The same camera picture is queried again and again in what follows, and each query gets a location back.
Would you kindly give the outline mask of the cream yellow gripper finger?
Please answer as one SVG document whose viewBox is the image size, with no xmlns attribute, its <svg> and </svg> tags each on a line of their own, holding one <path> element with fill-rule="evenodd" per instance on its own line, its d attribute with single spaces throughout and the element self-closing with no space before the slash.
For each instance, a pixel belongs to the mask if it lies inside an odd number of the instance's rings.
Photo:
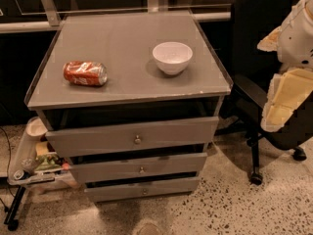
<svg viewBox="0 0 313 235">
<path fill-rule="evenodd" d="M 262 129 L 276 132 L 282 128 L 312 91 L 312 70 L 290 69 L 283 74 L 275 74 L 262 112 Z"/>
</svg>

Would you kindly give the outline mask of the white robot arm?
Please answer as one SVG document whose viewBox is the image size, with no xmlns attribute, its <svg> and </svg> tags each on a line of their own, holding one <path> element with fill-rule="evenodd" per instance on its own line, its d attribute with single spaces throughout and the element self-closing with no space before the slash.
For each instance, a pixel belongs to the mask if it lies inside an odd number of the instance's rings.
<svg viewBox="0 0 313 235">
<path fill-rule="evenodd" d="M 257 48 L 276 51 L 282 63 L 270 81 L 261 120 L 265 131 L 276 132 L 313 92 L 313 0 L 300 0 L 293 6 Z"/>
</svg>

